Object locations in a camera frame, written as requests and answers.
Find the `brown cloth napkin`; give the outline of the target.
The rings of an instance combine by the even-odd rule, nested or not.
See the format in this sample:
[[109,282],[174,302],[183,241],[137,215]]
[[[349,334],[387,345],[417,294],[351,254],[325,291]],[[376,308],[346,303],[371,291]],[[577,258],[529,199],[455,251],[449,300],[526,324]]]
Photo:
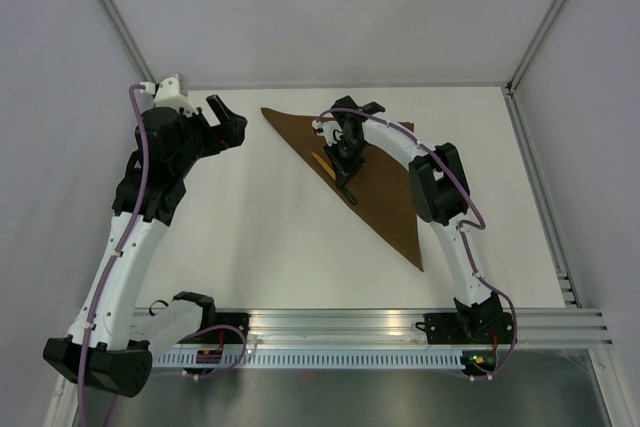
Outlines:
[[329,159],[323,151],[325,140],[312,131],[313,118],[268,107],[263,107],[261,113],[275,132],[347,208],[416,269],[423,269],[409,176],[404,167],[380,148],[365,147],[364,165],[347,183],[347,190],[357,200],[356,204],[352,204],[322,167]]

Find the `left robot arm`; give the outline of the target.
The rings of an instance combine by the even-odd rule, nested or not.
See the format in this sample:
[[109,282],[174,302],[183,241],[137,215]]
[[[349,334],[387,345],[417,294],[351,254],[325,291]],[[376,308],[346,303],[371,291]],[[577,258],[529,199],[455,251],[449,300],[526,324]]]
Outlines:
[[197,161],[240,146],[247,120],[217,95],[206,102],[218,122],[202,111],[155,104],[141,114],[136,148],[112,203],[108,242],[80,312],[67,333],[47,340],[44,360],[67,381],[132,398],[153,362],[175,344],[206,343],[218,331],[212,297],[188,291],[134,327],[133,314],[156,249],[186,194],[185,178]]

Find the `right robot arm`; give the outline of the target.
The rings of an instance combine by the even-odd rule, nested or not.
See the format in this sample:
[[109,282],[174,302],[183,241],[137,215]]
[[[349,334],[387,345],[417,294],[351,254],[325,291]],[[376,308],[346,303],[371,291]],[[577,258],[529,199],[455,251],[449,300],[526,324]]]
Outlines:
[[389,119],[380,104],[359,106],[350,96],[316,117],[312,129],[325,141],[324,152],[340,190],[364,165],[368,146],[382,150],[407,171],[416,220],[435,233],[453,281],[456,313],[440,342],[515,344],[513,302],[486,279],[475,257],[469,231],[483,230],[486,223],[471,199],[457,148],[451,143],[428,144]]

